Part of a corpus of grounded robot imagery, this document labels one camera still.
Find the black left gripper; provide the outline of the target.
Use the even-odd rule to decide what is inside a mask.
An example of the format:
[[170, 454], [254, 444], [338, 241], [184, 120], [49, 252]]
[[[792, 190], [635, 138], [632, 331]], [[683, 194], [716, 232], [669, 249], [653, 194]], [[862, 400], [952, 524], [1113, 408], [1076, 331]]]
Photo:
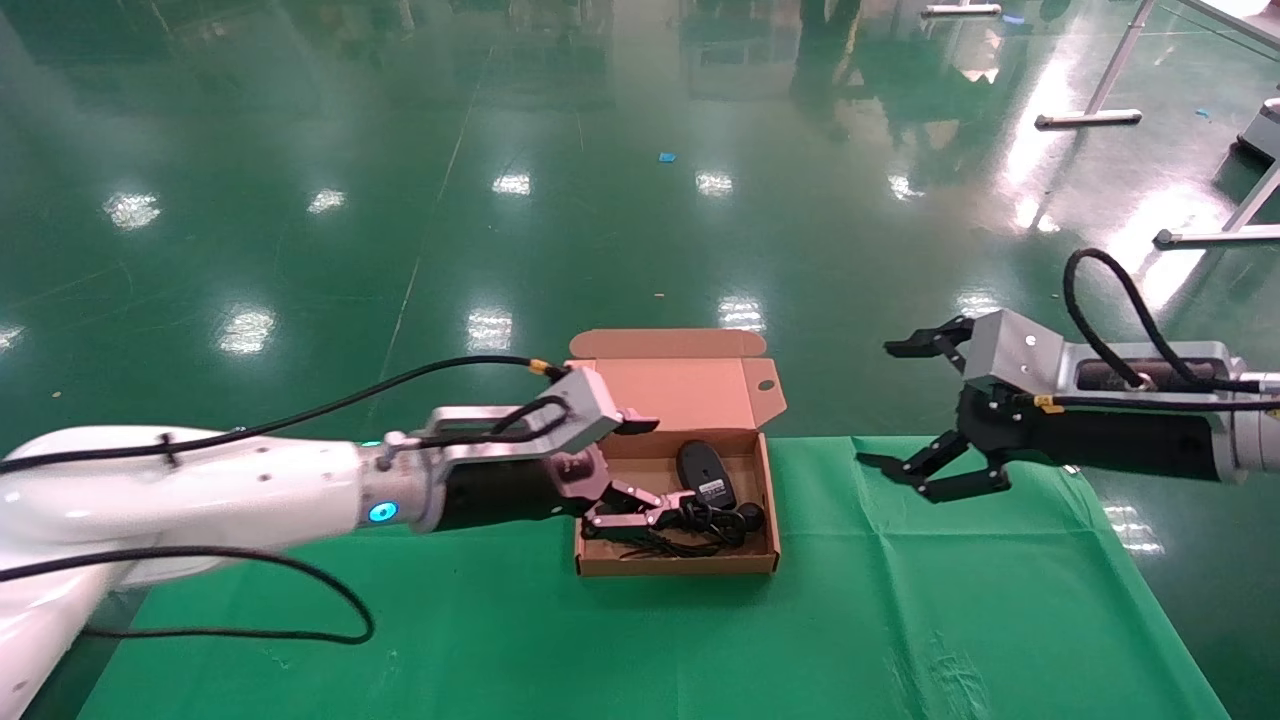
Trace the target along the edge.
[[[660, 424], [634, 409], [620, 411], [617, 436], [643, 436]], [[698, 496], [689, 489], [662, 495], [611, 480], [596, 447], [581, 454], [457, 466], [445, 478], [436, 529], [463, 530], [512, 521], [582, 516], [585, 541], [632, 541], [684, 528]]]

